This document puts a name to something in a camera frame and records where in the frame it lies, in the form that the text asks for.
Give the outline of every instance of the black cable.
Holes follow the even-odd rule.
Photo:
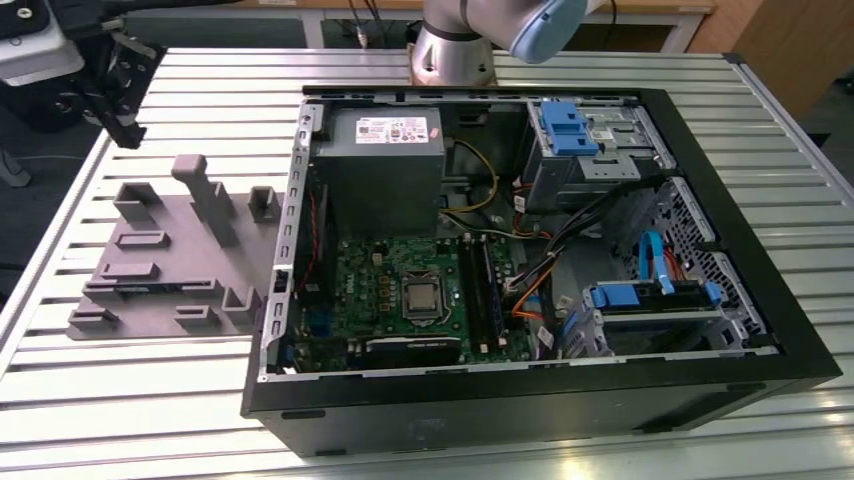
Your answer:
[[[352,4],[352,0],[350,2],[350,11],[352,12],[352,18],[356,19],[356,26],[362,25],[362,20],[359,20],[359,12],[356,12],[356,6]]]
[[[549,241],[543,258],[534,268],[517,276],[510,285],[521,285],[531,276],[549,268],[561,253],[563,253],[569,241],[602,220],[602,217],[623,195],[645,188],[658,188],[671,176],[673,172],[665,171],[659,175],[650,176],[637,182],[623,183],[578,210]]]
[[[605,42],[602,43],[602,50],[609,49],[609,43],[611,43],[611,36],[614,35],[615,26],[617,26],[617,0],[611,0],[611,25],[609,25],[609,31],[605,34]]]
[[[383,19],[379,16],[379,9],[376,8],[376,0],[364,0],[364,4],[368,7],[374,22],[376,23],[376,30],[380,34],[382,47],[386,48],[386,31],[383,30]]]

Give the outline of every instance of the yellow wire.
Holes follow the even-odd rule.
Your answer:
[[[492,175],[492,190],[490,190],[490,196],[486,197],[486,200],[483,200],[480,203],[478,203],[476,205],[471,205],[468,207],[459,207],[459,208],[443,208],[440,211],[446,212],[446,213],[466,213],[466,212],[474,212],[475,210],[486,207],[492,200],[495,199],[495,195],[498,194],[498,174],[495,173],[495,169],[492,168],[492,164],[490,163],[490,161],[486,159],[486,156],[480,153],[480,151],[471,145],[471,143],[463,141],[463,140],[454,140],[455,143],[459,143],[460,145],[464,145],[466,147],[468,147],[468,149],[471,150],[471,152],[475,154],[475,157],[478,157],[478,159],[480,159],[480,162],[483,162],[483,165],[486,165],[486,168],[490,169],[490,175]]]

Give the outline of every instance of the aluminum extrusion table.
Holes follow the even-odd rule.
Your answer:
[[[282,189],[303,85],[403,84],[406,62],[400,51],[170,52],[139,115],[142,148],[123,150],[102,135],[0,317],[0,478],[260,470],[323,478],[851,478],[853,190],[750,70],[717,55],[571,53],[533,67],[499,54],[498,76],[502,85],[670,91],[846,372],[821,389],[679,434],[303,460],[238,414],[248,337],[65,337],[119,216],[110,200],[120,184],[179,191],[172,157],[202,153],[228,192]]]

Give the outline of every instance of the metal chassis frame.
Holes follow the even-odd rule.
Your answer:
[[[726,384],[729,389],[746,386],[766,388],[765,382],[785,382],[777,391],[751,396],[751,401],[771,393],[805,390],[841,375],[841,370],[815,333],[806,315],[771,263],[729,191],[706,158],[703,150],[662,90],[599,88],[456,88],[414,87],[306,87],[310,103],[330,100],[372,102],[418,101],[418,95],[478,95],[479,101],[500,101],[515,95],[635,96],[646,107],[666,146],[685,173],[701,208],[743,280],[754,306],[774,331],[782,355],[741,359],[703,359],[679,362],[595,365],[585,368],[515,370],[490,373],[459,373],[419,377],[352,379],[326,378],[323,382],[256,382],[260,335],[255,336],[250,354],[247,388],[242,413],[255,417],[264,411],[299,411],[355,405],[379,405],[424,401],[456,401],[567,392],[635,389],[663,386]],[[731,410],[731,405],[705,412],[703,421]]]

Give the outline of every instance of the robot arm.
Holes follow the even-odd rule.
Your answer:
[[[605,1],[426,0],[414,78],[424,85],[488,84],[492,43],[526,63],[545,62]]]

